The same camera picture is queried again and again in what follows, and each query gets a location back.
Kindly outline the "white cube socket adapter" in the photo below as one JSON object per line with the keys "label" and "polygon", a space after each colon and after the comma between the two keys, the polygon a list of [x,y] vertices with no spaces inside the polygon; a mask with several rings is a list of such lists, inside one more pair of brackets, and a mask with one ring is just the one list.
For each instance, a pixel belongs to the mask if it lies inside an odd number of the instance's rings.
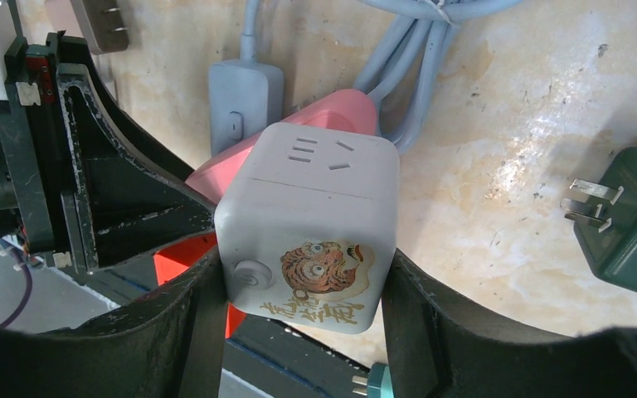
{"label": "white cube socket adapter", "polygon": [[309,133],[270,127],[214,214],[228,298],[248,314],[364,332],[396,251],[399,153],[341,131],[298,153]]}

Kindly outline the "pink triangular power strip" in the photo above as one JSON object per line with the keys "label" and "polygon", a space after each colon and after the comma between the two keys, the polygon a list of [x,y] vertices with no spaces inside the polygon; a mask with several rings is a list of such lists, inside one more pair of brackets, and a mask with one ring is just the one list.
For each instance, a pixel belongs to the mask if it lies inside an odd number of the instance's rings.
{"label": "pink triangular power strip", "polygon": [[[298,153],[314,146],[325,131],[341,131],[374,136],[377,132],[377,107],[359,90],[336,91],[270,127],[271,131],[309,133],[300,138]],[[260,135],[255,134],[231,145],[203,163],[185,181],[194,191],[217,204],[246,161]]]}

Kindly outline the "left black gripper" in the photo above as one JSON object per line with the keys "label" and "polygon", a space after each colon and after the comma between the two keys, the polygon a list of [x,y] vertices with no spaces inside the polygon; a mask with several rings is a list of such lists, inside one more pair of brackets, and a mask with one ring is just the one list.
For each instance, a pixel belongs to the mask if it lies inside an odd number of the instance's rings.
{"label": "left black gripper", "polygon": [[214,205],[184,182],[192,169],[112,100],[84,39],[17,38],[4,60],[0,237],[97,272],[212,231]]}

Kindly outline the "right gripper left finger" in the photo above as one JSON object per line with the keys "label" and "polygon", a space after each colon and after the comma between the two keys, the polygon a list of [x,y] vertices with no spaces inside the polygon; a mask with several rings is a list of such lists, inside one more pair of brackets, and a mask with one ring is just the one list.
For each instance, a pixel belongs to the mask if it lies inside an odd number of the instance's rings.
{"label": "right gripper left finger", "polygon": [[78,328],[0,328],[0,397],[215,397],[226,308],[211,249],[177,278]]}

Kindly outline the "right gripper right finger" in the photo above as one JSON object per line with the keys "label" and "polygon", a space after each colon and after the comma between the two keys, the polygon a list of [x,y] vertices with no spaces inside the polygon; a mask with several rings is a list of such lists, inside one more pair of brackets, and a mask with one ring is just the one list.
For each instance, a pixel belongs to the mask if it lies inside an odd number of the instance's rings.
{"label": "right gripper right finger", "polygon": [[637,328],[567,337],[498,314],[396,252],[382,293],[397,397],[637,397]]}

